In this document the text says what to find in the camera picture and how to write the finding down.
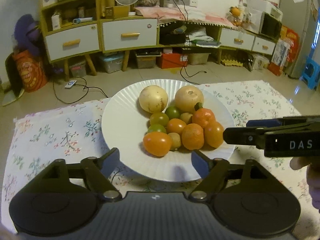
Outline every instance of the orange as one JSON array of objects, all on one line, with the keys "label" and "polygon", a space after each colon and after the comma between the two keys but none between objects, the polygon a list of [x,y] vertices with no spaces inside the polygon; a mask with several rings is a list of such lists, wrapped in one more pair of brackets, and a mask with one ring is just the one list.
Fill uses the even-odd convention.
[{"label": "orange", "polygon": [[199,150],[204,145],[204,131],[196,123],[188,124],[182,131],[182,145],[188,150]]},{"label": "orange", "polygon": [[186,123],[180,119],[171,119],[167,124],[167,133],[175,132],[179,135],[182,134],[183,129],[186,127]]},{"label": "orange", "polygon": [[157,157],[165,156],[170,151],[171,145],[171,137],[163,132],[151,132],[143,138],[146,151]]},{"label": "orange", "polygon": [[214,113],[207,108],[200,108],[192,116],[192,122],[199,124],[202,128],[205,128],[209,122],[215,121]]},{"label": "orange", "polygon": [[204,129],[204,140],[211,147],[219,148],[223,143],[223,126],[219,122],[210,122]]}]

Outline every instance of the tablecloth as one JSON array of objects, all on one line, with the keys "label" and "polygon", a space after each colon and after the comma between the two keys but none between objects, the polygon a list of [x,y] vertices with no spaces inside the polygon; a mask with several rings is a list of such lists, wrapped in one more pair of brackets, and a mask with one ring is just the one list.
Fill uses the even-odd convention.
[{"label": "tablecloth", "polygon": [[[263,81],[204,84],[199,88],[215,95],[232,114],[237,126],[248,120],[300,115],[275,89]],[[15,232],[9,216],[12,197],[50,162],[64,158],[78,163],[88,156],[102,156],[108,146],[101,132],[101,118],[109,99],[86,102],[51,111],[27,115],[16,121],[7,158],[2,188],[2,223]],[[306,168],[293,171],[290,159],[266,158],[253,146],[237,146],[230,162],[243,164],[255,159],[281,181],[300,201],[301,216],[294,230],[298,239],[320,236],[319,212],[312,207],[306,183]],[[200,181],[165,183],[141,176],[124,165],[116,168],[109,178],[125,195],[127,191],[191,192]]]}]

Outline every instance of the paper plate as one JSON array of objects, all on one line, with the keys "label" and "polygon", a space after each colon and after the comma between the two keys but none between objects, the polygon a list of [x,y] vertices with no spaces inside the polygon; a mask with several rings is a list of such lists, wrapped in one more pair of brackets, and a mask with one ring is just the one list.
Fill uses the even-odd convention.
[{"label": "paper plate", "polygon": [[[130,169],[146,177],[168,181],[186,182],[200,179],[191,163],[191,153],[169,152],[162,158],[147,153],[142,144],[148,130],[151,114],[142,110],[139,104],[140,92],[147,86],[158,85],[164,88],[169,96],[168,105],[174,104],[176,92],[189,83],[157,79],[147,80],[130,85],[111,98],[102,116],[102,133],[109,148],[120,150],[121,162]],[[224,128],[234,127],[234,121],[227,108],[212,94],[202,90],[204,107],[211,109],[218,122]],[[216,150],[202,149],[210,159],[228,160],[235,149],[234,145],[225,142]]]}]

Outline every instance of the drawer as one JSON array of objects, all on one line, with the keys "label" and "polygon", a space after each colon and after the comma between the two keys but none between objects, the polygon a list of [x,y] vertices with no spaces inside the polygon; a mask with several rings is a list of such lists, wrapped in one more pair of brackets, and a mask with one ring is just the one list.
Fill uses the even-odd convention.
[{"label": "drawer", "polygon": [[275,46],[276,44],[272,41],[256,37],[252,51],[272,55]]},{"label": "drawer", "polygon": [[46,36],[50,60],[99,50],[97,24],[90,24]]},{"label": "drawer", "polygon": [[157,19],[103,23],[104,50],[156,46]]},{"label": "drawer", "polygon": [[222,46],[251,50],[254,36],[223,28],[221,31],[220,42]]}]

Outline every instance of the power cord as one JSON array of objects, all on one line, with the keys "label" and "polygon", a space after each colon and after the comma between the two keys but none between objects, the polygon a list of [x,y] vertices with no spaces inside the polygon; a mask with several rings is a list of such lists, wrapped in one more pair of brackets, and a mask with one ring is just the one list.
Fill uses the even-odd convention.
[{"label": "power cord", "polygon": [[53,80],[53,82],[52,82],[52,87],[53,87],[54,95],[55,95],[55,97],[57,98],[57,100],[59,100],[60,102],[66,104],[66,105],[74,104],[74,103],[76,103],[76,102],[79,102],[82,98],[84,98],[84,97],[89,93],[89,89],[90,89],[90,88],[97,88],[97,89],[101,90],[101,92],[108,98],[108,96],[106,95],[106,93],[105,93],[101,88],[99,88],[99,87],[88,87],[88,86],[87,86],[87,81],[86,81],[84,78],[82,78],[82,77],[80,77],[80,78],[84,80],[85,85],[74,84],[74,86],[81,86],[81,87],[83,87],[82,91],[84,91],[84,90],[86,89],[87,92],[85,93],[84,96],[82,96],[82,97],[79,98],[78,100],[76,100],[76,101],[74,101],[74,102],[70,102],[70,103],[65,102],[65,101],[63,101],[62,99],[58,98],[57,93],[56,93],[56,90],[55,90],[55,88],[54,88],[54,80]]},{"label": "power cord", "polygon": [[[184,6],[184,10],[185,10],[185,12],[187,13],[187,18],[186,18],[185,15],[182,13],[182,11],[180,10],[180,8],[179,8],[179,6],[177,5],[177,3],[175,2],[175,0],[173,0],[173,2],[174,2],[174,4],[176,5],[176,7],[178,8],[178,10],[180,11],[180,13],[183,15],[184,20],[185,20],[185,22],[186,22],[186,24],[187,24],[187,22],[188,22],[188,20],[189,20],[189,13],[188,13],[188,11],[187,11],[187,9],[186,9],[186,4],[185,4],[184,1],[182,0],[183,6]],[[189,47],[190,47],[191,42],[190,42],[190,37],[189,37],[189,34],[188,34],[188,33],[187,33],[187,36],[188,36]],[[185,44],[185,43],[183,44],[183,48],[184,48],[184,51],[186,51],[186,44]],[[194,75],[190,76],[190,75],[188,74],[188,72],[187,72],[186,62],[185,62],[185,63],[183,64],[183,67],[180,69],[180,75],[183,77],[183,79],[184,79],[185,81],[187,81],[187,82],[189,82],[189,83],[191,83],[191,84],[194,84],[194,85],[200,85],[200,84],[195,83],[195,82],[191,82],[191,81],[187,80],[187,79],[182,75],[182,70],[183,70],[183,69],[184,69],[184,71],[186,72],[186,74],[187,74],[188,77],[194,77],[195,75],[197,75],[197,74],[199,74],[199,73],[207,73],[206,71],[201,70],[201,71],[198,71],[197,73],[195,73]]]}]

